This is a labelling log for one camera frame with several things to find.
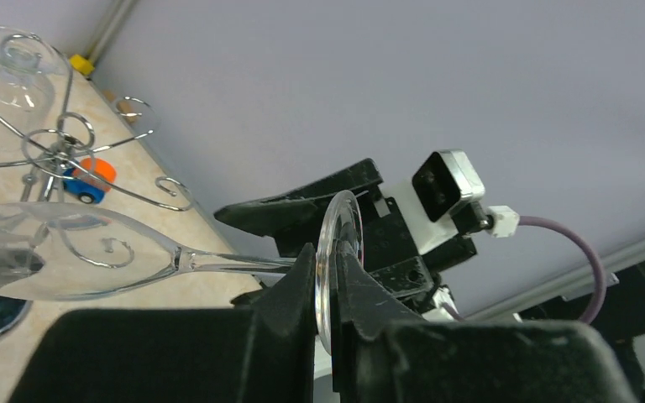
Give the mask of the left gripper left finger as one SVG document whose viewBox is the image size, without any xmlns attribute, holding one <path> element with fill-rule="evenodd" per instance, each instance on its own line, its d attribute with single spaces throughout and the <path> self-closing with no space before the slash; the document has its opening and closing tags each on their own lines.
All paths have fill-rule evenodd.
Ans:
<svg viewBox="0 0 645 403">
<path fill-rule="evenodd" d="M 309 402 L 315 250 L 240 308 L 69 311 L 13 402 Z"/>
</svg>

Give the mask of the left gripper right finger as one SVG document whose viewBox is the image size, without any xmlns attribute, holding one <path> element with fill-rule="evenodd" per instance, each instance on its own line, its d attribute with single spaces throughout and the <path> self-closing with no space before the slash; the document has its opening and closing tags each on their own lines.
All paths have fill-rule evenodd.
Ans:
<svg viewBox="0 0 645 403">
<path fill-rule="evenodd" d="M 579 322 L 430 322 L 333 250 L 333 389 L 343 402 L 633 402 L 613 352 Z"/>
</svg>

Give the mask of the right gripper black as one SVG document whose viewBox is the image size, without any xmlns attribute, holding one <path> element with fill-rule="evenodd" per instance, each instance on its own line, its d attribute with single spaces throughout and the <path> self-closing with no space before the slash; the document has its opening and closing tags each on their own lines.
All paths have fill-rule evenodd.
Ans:
<svg viewBox="0 0 645 403">
<path fill-rule="evenodd" d="M 280 195 L 222 207 L 213 216 L 243 232 L 272 237 L 279 255 L 291 257 L 317 240 L 333 197 L 352 191 L 362 217 L 364 269 L 413 311 L 430 311 L 443 284 L 441 273 L 475 257 L 475 244 L 457 236 L 419 254 L 394 199 L 382 196 L 382 182 L 376 163 L 366 158 Z"/>
</svg>

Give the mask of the clear wine glass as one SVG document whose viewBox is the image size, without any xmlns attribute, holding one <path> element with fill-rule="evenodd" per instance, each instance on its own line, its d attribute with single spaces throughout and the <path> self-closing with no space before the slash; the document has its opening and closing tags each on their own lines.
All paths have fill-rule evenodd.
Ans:
<svg viewBox="0 0 645 403">
<path fill-rule="evenodd" d="M 294 263 L 292 258 L 190 248 L 100 207 L 47 201 L 0 204 L 0 296 L 13 299 L 99 299 L 196 272 L 280 278 Z"/>
<path fill-rule="evenodd" d="M 38 35 L 0 26 L 0 117 L 22 133 L 40 129 L 55 100 L 53 75 L 66 73 Z"/>
</svg>

